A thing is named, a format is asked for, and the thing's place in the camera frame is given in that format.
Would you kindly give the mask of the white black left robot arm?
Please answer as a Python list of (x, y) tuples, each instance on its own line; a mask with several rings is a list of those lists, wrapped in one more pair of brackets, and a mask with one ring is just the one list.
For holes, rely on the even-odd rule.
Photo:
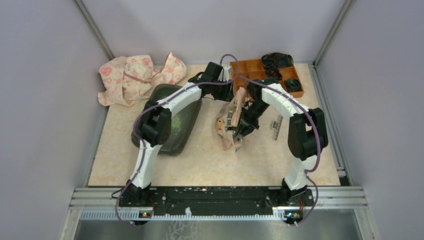
[(190, 78), (178, 91), (163, 99), (148, 100), (133, 124), (133, 134), (139, 139), (139, 153), (134, 171), (120, 191), (116, 206), (128, 203), (144, 207), (150, 200), (153, 169), (162, 145), (171, 136), (172, 119), (188, 105), (206, 95), (220, 95), (225, 100), (233, 87), (233, 79), (225, 66), (209, 62), (203, 72)]

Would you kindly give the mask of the pink cat litter bag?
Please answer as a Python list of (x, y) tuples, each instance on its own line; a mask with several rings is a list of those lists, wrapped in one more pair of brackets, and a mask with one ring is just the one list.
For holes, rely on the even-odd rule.
[(234, 147), (238, 152), (242, 146), (243, 137), (237, 133), (242, 109), (246, 102), (245, 95), (247, 91), (244, 87), (240, 87), (233, 99), (224, 104), (216, 118), (214, 127), (218, 136), (221, 138), (222, 148), (224, 151)]

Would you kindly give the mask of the grey bag sealing clip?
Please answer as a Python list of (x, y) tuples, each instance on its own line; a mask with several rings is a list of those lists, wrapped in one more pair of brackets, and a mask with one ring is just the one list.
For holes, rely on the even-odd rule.
[(283, 121), (283, 116), (279, 115), (277, 120), (275, 120), (271, 123), (271, 128), (273, 129), (273, 140), (274, 141), (278, 140), (282, 121)]

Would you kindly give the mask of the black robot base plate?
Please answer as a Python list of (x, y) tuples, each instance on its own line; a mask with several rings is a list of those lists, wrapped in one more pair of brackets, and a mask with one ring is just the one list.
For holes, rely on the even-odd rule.
[(307, 188), (300, 202), (288, 205), (280, 200), (281, 187), (273, 186), (157, 186), (149, 188), (149, 199), (119, 207), (152, 208), (154, 216), (194, 217), (262, 217), (273, 209), (287, 207), (303, 210), (314, 203), (312, 190)]

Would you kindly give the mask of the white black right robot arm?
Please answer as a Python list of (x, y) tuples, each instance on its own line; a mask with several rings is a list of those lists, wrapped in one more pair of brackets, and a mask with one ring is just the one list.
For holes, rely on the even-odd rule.
[(324, 112), (300, 103), (275, 77), (250, 80), (247, 92), (253, 101), (242, 109), (234, 136), (242, 140), (257, 130), (259, 118), (268, 107), (288, 120), (287, 145), (293, 159), (282, 180), (279, 199), (295, 206), (306, 194), (308, 174), (318, 168), (322, 150), (329, 143)]

